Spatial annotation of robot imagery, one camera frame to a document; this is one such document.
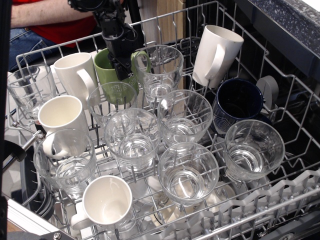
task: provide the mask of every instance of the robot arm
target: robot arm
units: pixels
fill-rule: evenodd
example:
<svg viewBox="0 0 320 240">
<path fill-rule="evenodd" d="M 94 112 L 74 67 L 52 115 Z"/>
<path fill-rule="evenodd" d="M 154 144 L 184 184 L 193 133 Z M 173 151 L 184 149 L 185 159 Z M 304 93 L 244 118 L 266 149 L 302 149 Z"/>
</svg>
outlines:
<svg viewBox="0 0 320 240">
<path fill-rule="evenodd" d="M 128 78 L 132 72 L 131 54 L 139 48 L 138 33 L 125 23 L 120 0 L 68 0 L 68 4 L 80 12 L 93 12 L 118 79 Z"/>
</svg>

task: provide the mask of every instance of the dishwasher rack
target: dishwasher rack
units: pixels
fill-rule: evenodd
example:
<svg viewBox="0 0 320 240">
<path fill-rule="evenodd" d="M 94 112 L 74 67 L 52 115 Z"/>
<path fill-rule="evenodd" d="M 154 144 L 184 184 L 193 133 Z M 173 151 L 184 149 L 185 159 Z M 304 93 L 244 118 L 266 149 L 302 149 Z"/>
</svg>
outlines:
<svg viewBox="0 0 320 240">
<path fill-rule="evenodd" d="M 261 40 L 256 32 L 249 31 L 237 20 L 239 9 L 234 5 L 230 10 L 218 1 L 189 7 L 153 17 L 132 26 L 140 26 L 145 45 L 166 44 L 179 49 L 184 56 L 185 66 L 182 73 L 184 87 L 204 95 L 213 101 L 216 89 L 202 87 L 192 79 L 193 64 L 197 54 L 199 40 L 205 25 L 218 25 L 231 29 L 244 38 L 244 44 L 236 57 L 225 79 L 244 78 L 256 83 L 260 78 L 272 76 L 279 87 L 278 98 L 273 107 L 263 106 L 263 114 L 273 122 L 285 142 L 286 155 L 282 165 L 267 177 L 249 183 L 232 183 L 225 175 L 225 164 L 222 156 L 223 139 L 213 134 L 209 129 L 201 140 L 217 158 L 220 169 L 220 184 L 214 194 L 220 201 L 208 204 L 206 200 L 201 207 L 194 207 L 190 212 L 183 206 L 178 208 L 179 216 L 165 223 L 163 212 L 169 211 L 175 205 L 159 204 L 162 194 L 160 188 L 154 186 L 157 179 L 157 161 L 164 151 L 159 148 L 158 158 L 153 167 L 144 173 L 131 173 L 121 166 L 110 154 L 104 143 L 103 130 L 98 127 L 88 112 L 88 128 L 95 142 L 97 155 L 97 176 L 115 175 L 123 178 L 131 187 L 134 196 L 132 228 L 127 231 L 116 229 L 105 231 L 92 226 L 81 231 L 70 227 L 70 217 L 76 212 L 76 204 L 81 199 L 72 200 L 62 191 L 54 192 L 50 186 L 37 175 L 38 188 L 35 194 L 42 191 L 42 185 L 49 189 L 54 198 L 54 213 L 48 220 L 62 231 L 78 239 L 290 239 L 302 229 L 293 228 L 293 223 L 304 223 L 311 220 L 306 229 L 314 225 L 320 216 L 320 132 L 313 130 L 314 118 L 317 117 L 317 103 L 320 98 L 316 94 L 317 85 L 308 79 L 300 79 L 293 73 L 284 73 L 274 63 L 268 43 Z M 178 24 L 183 19 L 187 23 Z M 167 31 L 172 30 L 173 36 L 167 38 Z M 42 53 L 44 63 L 48 64 L 49 57 L 43 52 L 56 49 L 60 57 L 64 56 L 64 46 L 76 43 L 76 49 L 82 52 L 81 42 L 91 41 L 94 51 L 98 51 L 98 38 L 101 33 L 66 42 L 52 47 L 28 52 L 17 56 L 28 62 L 28 55 Z M 55 79 L 58 95 L 67 94 L 59 79 Z M 143 90 L 139 93 L 142 99 L 140 106 L 152 113 L 155 109 L 145 105 Z M 17 142 L 21 146 L 35 132 L 35 126 L 29 117 L 19 107 L 10 105 L 7 101 L 7 124 L 17 131 Z M 33 201 L 30 197 L 23 205 Z"/>
</svg>

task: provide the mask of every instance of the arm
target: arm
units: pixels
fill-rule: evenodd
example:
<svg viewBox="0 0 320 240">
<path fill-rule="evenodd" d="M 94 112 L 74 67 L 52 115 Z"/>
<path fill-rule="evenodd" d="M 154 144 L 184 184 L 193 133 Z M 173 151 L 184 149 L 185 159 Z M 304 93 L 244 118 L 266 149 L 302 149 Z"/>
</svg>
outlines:
<svg viewBox="0 0 320 240">
<path fill-rule="evenodd" d="M 64 23 L 92 16 L 92 12 L 79 12 L 68 5 L 67 0 L 43 0 L 13 5 L 11 28 Z"/>
</svg>

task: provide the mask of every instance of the person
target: person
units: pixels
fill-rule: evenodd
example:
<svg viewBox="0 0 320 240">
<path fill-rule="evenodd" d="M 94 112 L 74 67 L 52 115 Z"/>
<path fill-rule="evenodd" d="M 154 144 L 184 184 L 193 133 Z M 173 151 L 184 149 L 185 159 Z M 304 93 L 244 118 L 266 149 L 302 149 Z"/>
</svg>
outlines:
<svg viewBox="0 0 320 240">
<path fill-rule="evenodd" d="M 88 36 L 96 25 L 92 12 L 77 11 L 67 0 L 12 0 L 9 72 L 18 69 L 17 55 Z M 41 52 L 28 55 L 27 62 L 41 57 Z M 25 66 L 24 59 L 19 60 Z"/>
</svg>

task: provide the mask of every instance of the clear glass tumbler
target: clear glass tumbler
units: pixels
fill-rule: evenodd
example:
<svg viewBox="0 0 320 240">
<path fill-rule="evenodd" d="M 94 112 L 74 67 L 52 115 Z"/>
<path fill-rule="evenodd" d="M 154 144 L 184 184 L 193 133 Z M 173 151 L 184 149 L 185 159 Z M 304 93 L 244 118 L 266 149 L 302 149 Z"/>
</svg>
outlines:
<svg viewBox="0 0 320 240">
<path fill-rule="evenodd" d="M 44 180 L 72 199 L 81 198 L 96 178 L 96 162 L 95 146 L 88 134 L 70 128 L 46 136 L 33 157 L 35 169 Z"/>
<path fill-rule="evenodd" d="M 56 85 L 47 65 L 32 65 L 15 71 L 7 77 L 7 89 L 15 103 L 38 124 L 42 105 L 56 96 Z"/>
<path fill-rule="evenodd" d="M 200 203 L 219 180 L 216 158 L 207 148 L 194 142 L 169 147 L 162 154 L 157 171 L 163 192 L 177 205 Z"/>
<path fill-rule="evenodd" d="M 234 182 L 260 179 L 280 166 L 285 152 L 284 141 L 272 126 L 255 119 L 239 121 L 225 135 L 225 173 Z"/>
<path fill-rule="evenodd" d="M 175 90 L 159 102 L 157 117 L 165 148 L 183 142 L 196 143 L 205 135 L 213 119 L 213 110 L 201 94 Z"/>
<path fill-rule="evenodd" d="M 136 54 L 134 65 L 146 100 L 153 108 L 164 95 L 177 89 L 184 56 L 171 46 L 148 46 Z"/>
<path fill-rule="evenodd" d="M 136 173 L 152 166 L 161 136 L 157 117 L 141 108 L 119 111 L 104 129 L 104 139 L 111 154 L 128 171 Z"/>
<path fill-rule="evenodd" d="M 137 91 L 125 82 L 108 82 L 89 95 L 87 104 L 96 123 L 104 128 L 119 110 L 137 107 Z"/>
</svg>

